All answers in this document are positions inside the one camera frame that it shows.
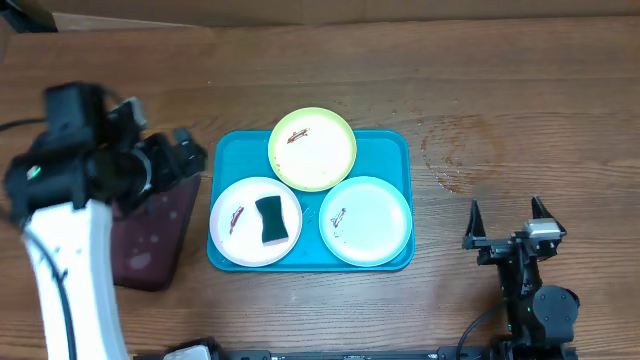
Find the water stain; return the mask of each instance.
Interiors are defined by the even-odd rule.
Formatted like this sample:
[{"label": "water stain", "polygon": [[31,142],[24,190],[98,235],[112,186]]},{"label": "water stain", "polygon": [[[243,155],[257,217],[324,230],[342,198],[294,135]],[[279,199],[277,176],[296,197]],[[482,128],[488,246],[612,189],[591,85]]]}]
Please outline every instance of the water stain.
[{"label": "water stain", "polygon": [[504,162],[505,145],[496,129],[478,115],[449,116],[437,120],[438,134],[429,130],[421,150],[438,185],[451,193],[466,194],[486,179],[495,178]]}]

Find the brown liquid spill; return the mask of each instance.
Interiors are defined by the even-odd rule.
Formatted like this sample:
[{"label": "brown liquid spill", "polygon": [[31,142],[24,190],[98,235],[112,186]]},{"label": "brown liquid spill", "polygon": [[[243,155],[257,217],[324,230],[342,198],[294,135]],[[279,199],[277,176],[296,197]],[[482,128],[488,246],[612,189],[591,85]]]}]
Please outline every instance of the brown liquid spill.
[{"label": "brown liquid spill", "polygon": [[500,172],[505,157],[502,138],[479,116],[441,117],[420,149],[425,165],[443,189],[466,194],[477,183]]},{"label": "brown liquid spill", "polygon": [[289,140],[287,140],[287,144],[291,144],[292,142],[300,139],[303,136],[309,136],[308,132],[309,132],[309,128],[302,129],[300,131],[294,131],[293,135],[291,135]]},{"label": "brown liquid spill", "polygon": [[347,212],[347,209],[342,208],[342,210],[340,210],[340,212],[338,213],[338,215],[336,215],[336,217],[334,217],[333,219],[331,219],[331,223],[333,223],[333,227],[334,228],[338,228],[338,225],[340,225],[340,221],[342,221],[342,218],[344,217],[344,213]]},{"label": "brown liquid spill", "polygon": [[240,217],[243,211],[244,211],[244,207],[240,206],[238,210],[236,210],[233,213],[233,215],[231,215],[231,226],[229,227],[229,235],[233,234],[233,228],[236,226],[236,223],[238,222],[238,218]]}]

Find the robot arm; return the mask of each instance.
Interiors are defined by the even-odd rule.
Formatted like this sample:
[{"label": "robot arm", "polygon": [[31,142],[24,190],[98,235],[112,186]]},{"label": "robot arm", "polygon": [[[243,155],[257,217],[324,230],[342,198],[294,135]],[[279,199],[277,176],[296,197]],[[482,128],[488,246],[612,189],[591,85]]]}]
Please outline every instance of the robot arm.
[{"label": "robot arm", "polygon": [[104,88],[47,89],[48,131],[15,157],[5,177],[11,220],[24,230],[50,359],[128,359],[111,272],[110,203],[126,216],[150,195],[204,169],[185,129],[172,146],[142,140],[136,99],[105,111]]}]

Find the dark green sponge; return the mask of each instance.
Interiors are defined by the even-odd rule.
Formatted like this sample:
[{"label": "dark green sponge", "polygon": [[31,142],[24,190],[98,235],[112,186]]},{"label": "dark green sponge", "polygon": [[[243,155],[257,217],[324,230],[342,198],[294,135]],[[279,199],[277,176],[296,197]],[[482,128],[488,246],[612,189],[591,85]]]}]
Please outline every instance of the dark green sponge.
[{"label": "dark green sponge", "polygon": [[289,237],[282,221],[282,203],[280,196],[269,196],[256,201],[256,207],[262,215],[262,243],[282,240]]}]

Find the plate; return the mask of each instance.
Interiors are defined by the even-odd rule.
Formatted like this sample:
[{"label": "plate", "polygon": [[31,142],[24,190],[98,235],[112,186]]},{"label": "plate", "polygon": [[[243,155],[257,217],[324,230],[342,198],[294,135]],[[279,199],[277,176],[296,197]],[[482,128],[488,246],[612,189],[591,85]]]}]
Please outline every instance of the plate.
[{"label": "plate", "polygon": [[320,207],[320,234],[329,250],[356,266],[378,266],[404,249],[413,221],[409,204],[393,185],[360,176],[331,189]]},{"label": "plate", "polygon": [[349,124],[322,108],[296,110],[280,120],[269,138],[269,163],[278,178],[301,191],[322,191],[347,177],[356,160]]},{"label": "plate", "polygon": [[[262,215],[256,200],[279,195],[282,220],[289,234],[283,241],[262,243]],[[216,200],[209,218],[211,239],[228,260],[258,267],[282,259],[302,230],[302,210],[291,189],[266,177],[251,177],[229,186]]]}]

